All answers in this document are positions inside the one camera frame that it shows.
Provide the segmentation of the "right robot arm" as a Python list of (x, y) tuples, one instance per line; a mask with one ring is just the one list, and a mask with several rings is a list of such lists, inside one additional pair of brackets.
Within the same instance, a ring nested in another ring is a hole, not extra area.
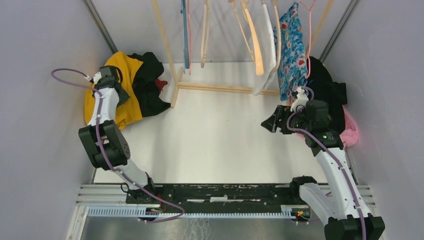
[(330, 195), (312, 180), (293, 179), (289, 199), (295, 204), (306, 202), (324, 225), (327, 240), (379, 240), (386, 225), (374, 216), (349, 170), (344, 145), (339, 134), (330, 129), (328, 104), (308, 100), (294, 106), (278, 105), (260, 125), (271, 133), (301, 134), (324, 172)]

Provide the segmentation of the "yellow garment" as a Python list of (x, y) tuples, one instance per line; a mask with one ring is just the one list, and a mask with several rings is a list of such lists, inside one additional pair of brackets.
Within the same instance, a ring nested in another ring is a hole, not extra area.
[(120, 69), (122, 72), (122, 77), (120, 78), (122, 80), (121, 86), (129, 95), (129, 99), (116, 109), (115, 122), (120, 130), (124, 130), (127, 125), (143, 118), (139, 102), (132, 87), (135, 74), (143, 64), (143, 61), (131, 58), (122, 51), (113, 54), (104, 64), (105, 66), (114, 66)]

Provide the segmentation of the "wooden hanger front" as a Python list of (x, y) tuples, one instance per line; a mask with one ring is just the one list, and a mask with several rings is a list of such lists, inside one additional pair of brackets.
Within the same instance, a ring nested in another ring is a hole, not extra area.
[(262, 58), (262, 52), (261, 52), (261, 49), (260, 49), (260, 43), (259, 43), (258, 35), (257, 35), (256, 29), (255, 29), (255, 25), (253, 23), (251, 14), (248, 10), (248, 4), (249, 4), (250, 1), (249, 0), (239, 0), (239, 3), (240, 3), (240, 7), (241, 7), (241, 13), (244, 16), (244, 19), (247, 22), (249, 30), (250, 30), (251, 42), (252, 42), (252, 45), (253, 45), (252, 49), (250, 48), (249, 41), (248, 41), (246, 34), (244, 32), (244, 29), (242, 27), (241, 20), (239, 18), (237, 7), (236, 7), (236, 1), (235, 0), (229, 0), (228, 2), (231, 4), (233, 13), (236, 17), (239, 28), (241, 30), (241, 34), (243, 36), (245, 45), (246, 45), (247, 50), (250, 54), (252, 62), (255, 65), (255, 74), (257, 76), (262, 76), (265, 72), (264, 71), (264, 65), (263, 65), (263, 58)]

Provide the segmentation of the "blue floral skirt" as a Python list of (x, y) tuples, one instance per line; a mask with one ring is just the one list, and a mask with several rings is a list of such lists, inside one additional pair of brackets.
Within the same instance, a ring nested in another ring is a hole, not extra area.
[[(302, 25), (298, 14), (299, 3), (292, 6), (279, 18), (281, 30), (281, 60), (277, 69), (279, 98), (287, 101), (291, 92), (307, 84), (306, 48), (303, 42)], [(273, 29), (277, 48), (277, 31)]]

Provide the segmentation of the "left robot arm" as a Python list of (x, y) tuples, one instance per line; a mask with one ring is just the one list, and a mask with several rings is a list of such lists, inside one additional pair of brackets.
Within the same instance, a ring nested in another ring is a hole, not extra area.
[(131, 195), (149, 204), (158, 191), (149, 174), (131, 160), (131, 150), (115, 122), (116, 110), (130, 96), (122, 87), (123, 74), (116, 66), (103, 66), (91, 80), (95, 100), (91, 119), (80, 128), (78, 136), (96, 169), (119, 176)]

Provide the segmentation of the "white garment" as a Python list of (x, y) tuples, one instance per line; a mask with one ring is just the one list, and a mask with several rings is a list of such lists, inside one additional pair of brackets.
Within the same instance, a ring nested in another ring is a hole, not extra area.
[(254, 21), (254, 28), (258, 38), (258, 43), (262, 56), (264, 73), (262, 75), (254, 74), (254, 87), (252, 94), (257, 96), (262, 90), (266, 90), (271, 82), (271, 73), (277, 64), (276, 47), (274, 40), (274, 30), (267, 5), (262, 4), (260, 0), (254, 0), (253, 6), (258, 7)]

